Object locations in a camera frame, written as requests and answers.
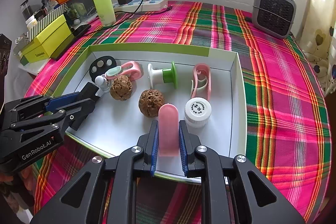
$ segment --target black cable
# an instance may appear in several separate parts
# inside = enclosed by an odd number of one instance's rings
[[[132,15],[160,15],[160,14],[163,14],[167,11],[170,11],[172,8],[173,8],[172,6],[169,6],[164,11],[157,12],[157,13],[116,11],[115,14],[116,13],[125,13],[125,14],[132,14]]]
[[[143,3],[143,0],[141,0],[140,4],[138,5],[138,7],[135,9],[135,11],[134,11],[133,13],[136,13],[137,10],[139,10],[139,8],[141,7],[142,3]],[[132,16],[133,16],[133,14],[131,14],[128,18],[125,18],[125,19],[123,19],[123,20],[121,20],[121,21],[119,21],[119,22],[116,22],[116,23],[113,24],[112,26],[107,26],[107,27],[105,27],[105,28],[102,27],[102,28],[99,29],[99,30],[96,30],[96,31],[93,31],[93,32],[90,32],[90,33],[86,33],[84,36],[88,36],[88,35],[93,34],[93,33],[96,33],[96,32],[105,31],[105,30],[114,28],[115,26],[118,26],[119,24],[124,23],[126,20],[130,19]]]

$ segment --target white bottle cap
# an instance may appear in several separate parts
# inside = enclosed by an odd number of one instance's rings
[[[185,105],[184,118],[191,127],[203,127],[211,115],[210,103],[201,97],[191,98]]]

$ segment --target striped box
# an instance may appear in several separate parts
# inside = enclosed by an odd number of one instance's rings
[[[19,52],[23,49],[29,42],[31,42],[43,29],[53,22],[56,18],[62,15],[68,9],[67,5],[64,3],[60,7],[53,10],[45,18],[39,21],[34,27],[32,27],[26,35],[21,36],[22,39],[17,41],[14,52]]]

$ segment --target yellow box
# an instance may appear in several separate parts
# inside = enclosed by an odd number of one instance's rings
[[[29,63],[47,59],[70,34],[65,17],[61,15],[24,47],[20,56],[25,56]]]

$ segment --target white tray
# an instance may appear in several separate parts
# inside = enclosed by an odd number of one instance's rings
[[[144,75],[133,82],[133,93],[126,101],[114,100],[109,93],[96,103],[93,113],[78,131],[68,128],[67,134],[96,153],[112,157],[136,145],[140,135],[149,132],[153,118],[145,117],[138,108],[142,91],[149,89],[147,65],[154,69],[176,64],[178,89],[173,84],[155,86],[165,96],[165,102],[175,105],[179,119],[184,119],[184,106],[190,99],[192,71],[196,64],[206,63],[211,68],[212,114],[203,128],[188,126],[190,133],[199,136],[201,143],[218,154],[234,157],[246,151],[246,100],[243,76],[236,52],[162,43],[122,43],[89,46],[69,69],[56,96],[80,91],[87,82],[90,64],[105,55],[114,57],[118,65],[134,60],[142,65]],[[180,156],[158,157],[156,176],[178,181],[200,183],[199,178],[184,177]]]

